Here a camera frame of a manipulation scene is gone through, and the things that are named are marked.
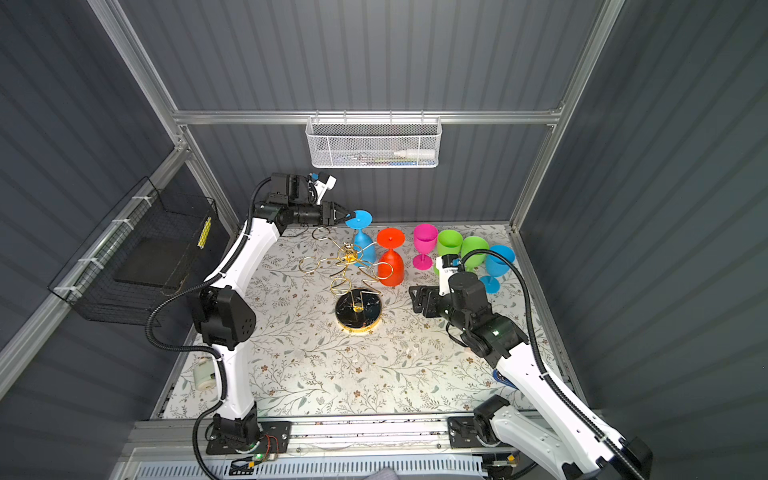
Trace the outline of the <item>blue wine glass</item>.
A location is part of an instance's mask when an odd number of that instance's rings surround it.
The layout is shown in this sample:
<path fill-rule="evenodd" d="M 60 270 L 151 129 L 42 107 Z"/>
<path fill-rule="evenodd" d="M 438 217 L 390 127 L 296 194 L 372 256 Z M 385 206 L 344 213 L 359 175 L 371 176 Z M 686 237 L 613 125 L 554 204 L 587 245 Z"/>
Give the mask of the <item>blue wine glass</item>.
<path fill-rule="evenodd" d="M 510 263 L 515 261 L 516 255 L 513 249 L 509 246 L 494 245 L 490 250 L 500 254 Z M 480 281 L 484 284 L 487 294 L 496 294 L 501 288 L 499 278 L 509 271 L 509 267 L 503 260 L 494 255 L 490 255 L 486 256 L 485 269 L 486 274 L 480 278 Z"/>
<path fill-rule="evenodd" d="M 359 267 L 376 262 L 375 242 L 364 231 L 372 223 L 372 215 L 366 210 L 356 210 L 355 216 L 346 221 L 346 225 L 355 231 L 353 246 L 358 258 L 356 263 Z"/>

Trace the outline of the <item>red wine glass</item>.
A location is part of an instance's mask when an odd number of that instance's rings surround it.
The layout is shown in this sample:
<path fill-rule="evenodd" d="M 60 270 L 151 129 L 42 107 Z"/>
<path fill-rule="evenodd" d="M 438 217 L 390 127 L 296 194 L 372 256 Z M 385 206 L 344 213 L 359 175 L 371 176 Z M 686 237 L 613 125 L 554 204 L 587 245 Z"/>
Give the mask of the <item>red wine glass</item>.
<path fill-rule="evenodd" d="M 405 243 L 405 234 L 397 228 L 386 228 L 376 238 L 377 244 L 384 249 L 377 265 L 377 277 L 382 285 L 396 287 L 404 281 L 405 266 L 401 255 L 396 251 Z"/>

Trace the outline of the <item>green wine glass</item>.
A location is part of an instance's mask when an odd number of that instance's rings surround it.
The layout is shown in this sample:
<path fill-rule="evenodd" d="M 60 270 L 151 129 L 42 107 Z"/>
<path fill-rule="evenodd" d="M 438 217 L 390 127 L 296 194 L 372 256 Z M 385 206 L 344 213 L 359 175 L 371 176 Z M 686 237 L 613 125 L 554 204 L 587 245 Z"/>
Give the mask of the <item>green wine glass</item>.
<path fill-rule="evenodd" d="M 438 267 L 442 264 L 440 258 L 444 255 L 459 255 L 463 245 L 464 237 L 456 230 L 443 230 L 437 237 L 437 256 L 433 270 L 438 273 Z"/>
<path fill-rule="evenodd" d="M 460 258 L 463 261 L 464 269 L 473 272 L 477 267 L 485 262 L 485 250 L 489 249 L 488 242 L 479 236 L 469 236 L 463 240 L 460 250 Z"/>

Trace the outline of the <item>magenta wine glass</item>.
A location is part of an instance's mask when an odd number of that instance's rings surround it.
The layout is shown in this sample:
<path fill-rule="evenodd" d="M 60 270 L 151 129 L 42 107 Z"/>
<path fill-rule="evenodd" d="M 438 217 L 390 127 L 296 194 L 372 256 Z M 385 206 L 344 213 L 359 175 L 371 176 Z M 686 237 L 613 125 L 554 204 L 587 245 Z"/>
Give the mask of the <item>magenta wine glass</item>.
<path fill-rule="evenodd" d="M 431 253 L 436 247 L 438 229 L 432 224 L 420 224 L 413 232 L 414 246 L 418 255 L 413 259 L 413 266 L 421 271 L 428 270 L 433 265 Z"/>

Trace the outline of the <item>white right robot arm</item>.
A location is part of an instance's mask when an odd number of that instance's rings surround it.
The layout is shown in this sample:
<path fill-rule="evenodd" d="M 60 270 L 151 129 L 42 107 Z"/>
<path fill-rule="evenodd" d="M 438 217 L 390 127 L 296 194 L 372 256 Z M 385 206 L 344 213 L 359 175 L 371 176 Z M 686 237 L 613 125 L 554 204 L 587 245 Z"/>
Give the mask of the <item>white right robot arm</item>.
<path fill-rule="evenodd" d="M 557 479 L 650 477 L 650 448 L 607 424 L 552 374 L 535 338 L 493 311 L 475 274 L 455 272 L 437 286 L 412 286 L 409 295 L 415 313 L 459 329 L 461 343 L 510 381 L 548 424 L 536 424 L 495 395 L 474 410 L 482 443 L 513 446 Z"/>

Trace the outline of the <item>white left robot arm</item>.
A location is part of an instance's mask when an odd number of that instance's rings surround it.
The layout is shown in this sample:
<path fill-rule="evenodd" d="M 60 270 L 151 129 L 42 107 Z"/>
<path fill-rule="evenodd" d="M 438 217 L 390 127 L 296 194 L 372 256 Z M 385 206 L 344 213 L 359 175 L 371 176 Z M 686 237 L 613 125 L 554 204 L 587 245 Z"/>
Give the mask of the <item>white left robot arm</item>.
<path fill-rule="evenodd" d="M 213 350 L 219 394 L 212 433 L 235 450 L 252 450 L 262 438 L 244 357 L 257 320 L 245 300 L 248 284 L 287 227 L 329 227 L 355 217 L 354 212 L 324 198 L 335 184 L 336 178 L 325 173 L 274 173 L 259 182 L 235 243 L 198 295 L 194 325 L 204 345 Z"/>

